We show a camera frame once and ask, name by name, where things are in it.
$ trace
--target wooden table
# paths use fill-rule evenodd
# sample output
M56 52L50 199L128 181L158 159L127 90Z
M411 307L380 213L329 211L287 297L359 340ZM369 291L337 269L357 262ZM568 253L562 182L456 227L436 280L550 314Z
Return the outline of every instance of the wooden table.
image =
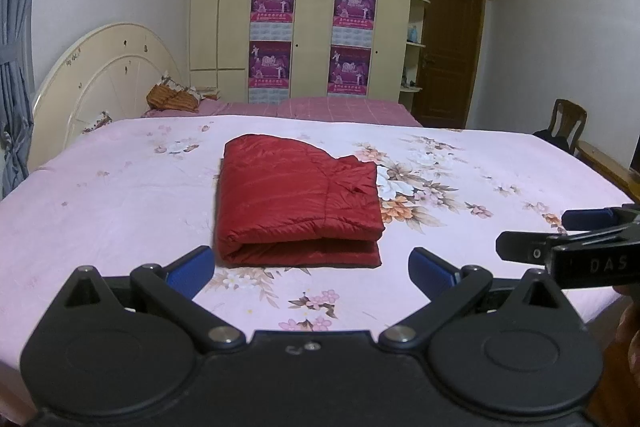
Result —
M636 203L640 203L640 176L625 169L590 143L580 140L576 149L580 160L613 183Z

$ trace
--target bed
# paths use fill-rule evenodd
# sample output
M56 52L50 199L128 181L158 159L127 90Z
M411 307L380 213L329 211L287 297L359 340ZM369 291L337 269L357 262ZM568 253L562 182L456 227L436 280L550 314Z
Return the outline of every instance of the bed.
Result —
M247 133L375 162L386 227L376 269L218 266L195 301L249 338L257 329L366 329L377 337L427 302L408 279L413 247L520 277L527 266L495 254L501 231L557 232L568 208L628 201L572 156L528 135L300 120L293 109L289 118L115 121L80 134L0 203L0 413L23 421L31 412L20 351L76 266L123 275L212 243L223 148ZM620 317L617 295L604 288L568 297L605 342Z

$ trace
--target metal screw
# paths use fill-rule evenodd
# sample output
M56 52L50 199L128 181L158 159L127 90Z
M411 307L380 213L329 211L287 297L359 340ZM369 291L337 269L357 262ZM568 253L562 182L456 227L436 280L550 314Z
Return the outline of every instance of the metal screw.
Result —
M393 342L409 342L415 338L414 328L409 326L391 326L382 333L388 340Z
M209 338L214 342L231 344L240 338L240 331L232 326L218 326L209 330Z
M308 342L308 343L305 344L305 349L307 351L317 351L321 347L322 346L320 344L318 344L317 342Z

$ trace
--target wooden chair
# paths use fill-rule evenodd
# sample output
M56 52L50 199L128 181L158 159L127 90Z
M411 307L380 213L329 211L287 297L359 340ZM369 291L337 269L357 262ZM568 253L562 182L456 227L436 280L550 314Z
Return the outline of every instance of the wooden chair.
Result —
M556 127L556 121L558 120L558 112L562 114L562 118L560 120L558 132L554 135L553 131ZM574 137L572 138L571 143L569 143L569 137L578 123L578 129L576 129ZM556 105L554 105L554 112L553 115L551 115L551 123L549 124L549 127L533 134L534 136L542 138L544 141L555 145L569 154L574 154L575 145L578 143L578 138L580 138L582 131L584 131L586 123L587 112L583 108L570 100L558 98L556 100Z

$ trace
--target chair back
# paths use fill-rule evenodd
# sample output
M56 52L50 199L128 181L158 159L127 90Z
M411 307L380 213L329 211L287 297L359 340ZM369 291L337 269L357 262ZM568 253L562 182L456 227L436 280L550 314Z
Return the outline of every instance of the chair back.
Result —
M554 112L551 115L551 123L549 124L548 131L553 133L556 127L556 121L558 120L558 112L561 114L560 127L555 136L561 136L569 142L569 136L575 125L579 123L578 129L574 133L574 138L569 143L569 154L575 152L575 145L578 143L578 139L584 131L584 126L587 123L587 112L580 107L577 103L558 98L556 105L554 105Z

